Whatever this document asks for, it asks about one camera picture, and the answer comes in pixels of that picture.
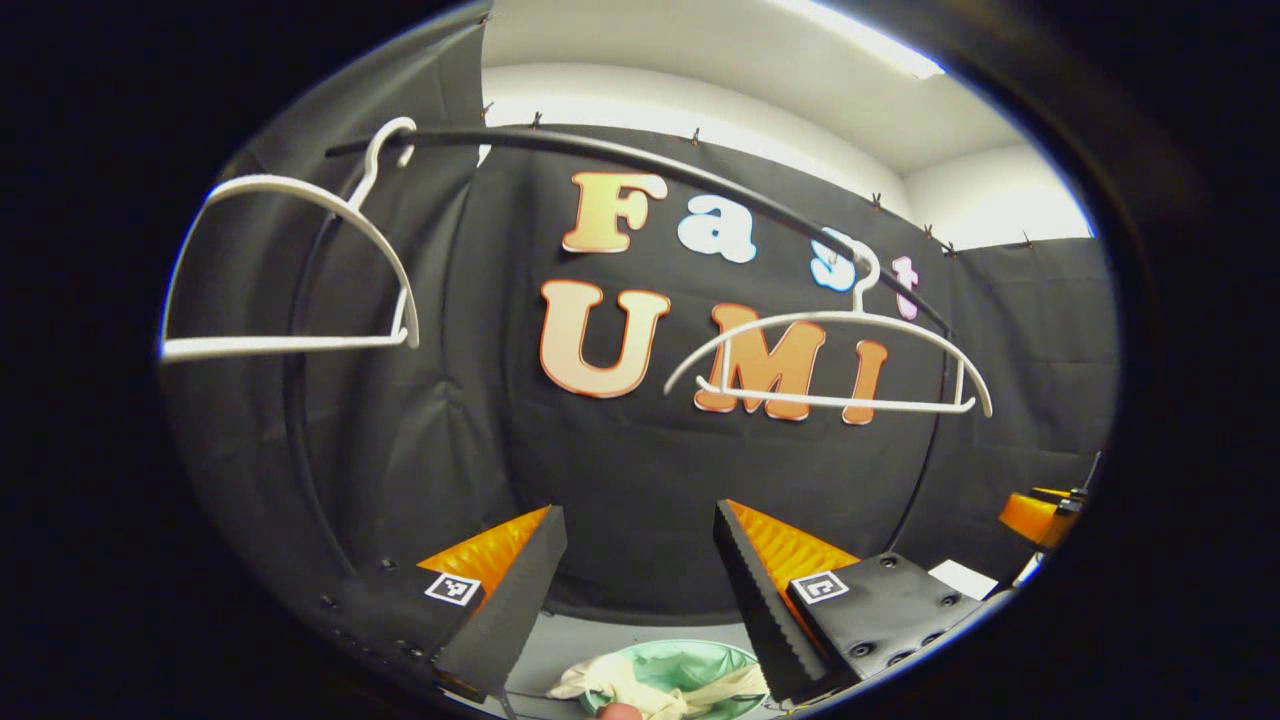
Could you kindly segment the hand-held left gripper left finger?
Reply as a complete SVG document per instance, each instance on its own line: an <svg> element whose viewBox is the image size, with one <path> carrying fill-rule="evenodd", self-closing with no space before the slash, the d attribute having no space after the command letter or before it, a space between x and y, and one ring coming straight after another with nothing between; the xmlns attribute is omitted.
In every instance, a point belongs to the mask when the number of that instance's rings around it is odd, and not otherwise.
<svg viewBox="0 0 1280 720"><path fill-rule="evenodd" d="M483 703L506 684L567 547L563 510L462 503L364 510L323 601L333 641L403 694Z"/></svg>

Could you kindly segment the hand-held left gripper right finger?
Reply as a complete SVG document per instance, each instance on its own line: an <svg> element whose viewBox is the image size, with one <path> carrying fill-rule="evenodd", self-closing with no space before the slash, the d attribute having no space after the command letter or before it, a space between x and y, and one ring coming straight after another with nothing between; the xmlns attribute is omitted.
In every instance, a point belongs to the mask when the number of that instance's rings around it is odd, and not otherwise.
<svg viewBox="0 0 1280 720"><path fill-rule="evenodd" d="M856 559L731 498L713 538L774 700L849 691L941 647L980 611L900 553Z"/></svg>

